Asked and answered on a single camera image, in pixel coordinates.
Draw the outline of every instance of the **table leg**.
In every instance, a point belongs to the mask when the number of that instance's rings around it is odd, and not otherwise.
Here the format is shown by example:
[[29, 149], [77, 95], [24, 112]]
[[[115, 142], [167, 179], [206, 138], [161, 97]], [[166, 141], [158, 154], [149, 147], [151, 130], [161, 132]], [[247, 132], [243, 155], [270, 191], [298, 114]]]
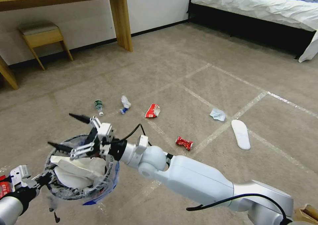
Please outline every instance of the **table leg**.
[[117, 43], [128, 51], [132, 51], [132, 37], [128, 16], [127, 0], [110, 0], [114, 20]]
[[9, 70], [7, 63], [0, 56], [0, 74], [9, 82], [13, 89], [18, 89], [18, 84], [13, 74]]

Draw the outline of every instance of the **white tissue paper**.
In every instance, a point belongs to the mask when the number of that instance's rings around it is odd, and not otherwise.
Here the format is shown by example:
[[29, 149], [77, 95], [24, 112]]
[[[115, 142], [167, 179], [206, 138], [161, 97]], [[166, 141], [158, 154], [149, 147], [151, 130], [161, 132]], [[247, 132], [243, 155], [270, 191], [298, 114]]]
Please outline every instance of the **white tissue paper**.
[[210, 116], [213, 117], [213, 119], [224, 121], [226, 115], [225, 115], [225, 112], [223, 112], [220, 109], [212, 109]]
[[96, 178], [105, 174], [106, 161], [102, 158], [84, 157], [70, 160], [69, 157], [51, 156], [50, 161], [59, 168], [56, 176], [60, 182], [70, 188], [90, 186]]
[[127, 99], [127, 97], [126, 97], [125, 95], [122, 96], [122, 104], [123, 104], [124, 108], [127, 108], [127, 109], [129, 109], [130, 106], [132, 105], [132, 104], [128, 101], [128, 99]]

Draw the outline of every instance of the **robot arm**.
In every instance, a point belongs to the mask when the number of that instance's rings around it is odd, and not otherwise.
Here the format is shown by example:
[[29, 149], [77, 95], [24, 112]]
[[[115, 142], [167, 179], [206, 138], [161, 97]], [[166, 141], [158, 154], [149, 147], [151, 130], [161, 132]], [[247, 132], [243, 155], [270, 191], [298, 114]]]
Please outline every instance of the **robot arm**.
[[49, 184], [53, 172], [45, 171], [41, 175], [30, 179], [31, 174], [26, 165], [20, 165], [11, 170], [9, 179], [12, 192], [0, 199], [0, 225], [13, 225], [40, 192], [42, 186]]
[[[92, 130], [85, 145], [75, 150], [50, 143], [56, 149], [67, 152], [70, 159], [92, 156], [97, 152], [103, 158], [107, 154], [112, 155], [115, 160], [138, 170], [143, 177], [158, 180], [172, 191], [201, 204], [197, 208], [187, 209], [189, 211], [211, 207], [221, 201], [220, 205], [233, 211], [248, 211], [248, 217], [255, 225], [284, 225], [291, 222], [293, 199], [280, 190], [254, 180], [244, 184], [232, 183], [213, 167], [185, 156], [165, 153], [157, 146], [148, 146], [148, 137], [144, 135], [139, 137], [136, 144], [128, 143], [126, 139], [137, 128], [118, 140], [114, 139], [109, 123], [101, 123], [96, 117], [71, 116], [90, 124]], [[10, 175], [20, 174], [15, 170]], [[13, 225], [27, 209], [28, 203], [38, 195], [40, 188], [51, 183], [53, 177], [52, 171], [46, 171], [32, 180], [26, 174], [12, 177], [15, 190], [0, 199], [0, 225]]]
[[[185, 196], [202, 206], [244, 194], [260, 194], [229, 200], [221, 205], [233, 211], [248, 211], [255, 225], [279, 225], [291, 222], [293, 199], [290, 195], [258, 181], [235, 184], [227, 180], [220, 171], [185, 156], [173, 156], [160, 147], [148, 147], [148, 138], [141, 135], [136, 144], [111, 144], [109, 154], [126, 165], [138, 170], [148, 179], [162, 182], [172, 191]], [[280, 209], [269, 197], [280, 205], [288, 219], [283, 220]]]

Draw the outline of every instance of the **bed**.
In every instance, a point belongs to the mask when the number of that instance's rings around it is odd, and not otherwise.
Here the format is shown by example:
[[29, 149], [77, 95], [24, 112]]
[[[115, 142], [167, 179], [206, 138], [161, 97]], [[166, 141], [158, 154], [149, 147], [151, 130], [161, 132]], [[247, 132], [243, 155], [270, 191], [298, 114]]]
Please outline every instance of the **bed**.
[[299, 62], [318, 52], [318, 3], [300, 0], [190, 0], [189, 17], [212, 23], [231, 35], [285, 45]]

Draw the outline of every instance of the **red object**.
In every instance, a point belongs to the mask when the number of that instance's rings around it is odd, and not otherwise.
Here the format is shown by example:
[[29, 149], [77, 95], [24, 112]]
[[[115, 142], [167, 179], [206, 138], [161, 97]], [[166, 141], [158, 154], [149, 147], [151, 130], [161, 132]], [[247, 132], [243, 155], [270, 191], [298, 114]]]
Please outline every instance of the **red object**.
[[157, 117], [160, 113], [160, 107], [158, 104], [151, 104], [150, 108], [146, 112], [145, 118], [147, 117]]
[[[5, 175], [0, 176], [0, 180], [3, 180], [5, 178], [6, 178]], [[0, 189], [0, 198], [5, 196], [7, 193], [11, 192], [10, 183], [9, 182], [0, 182], [0, 187], [1, 187], [1, 189]]]
[[178, 136], [178, 138], [176, 139], [176, 143], [180, 146], [184, 146], [188, 151], [191, 150], [193, 142], [192, 141], [187, 141], [185, 139], [183, 139], [182, 137]]

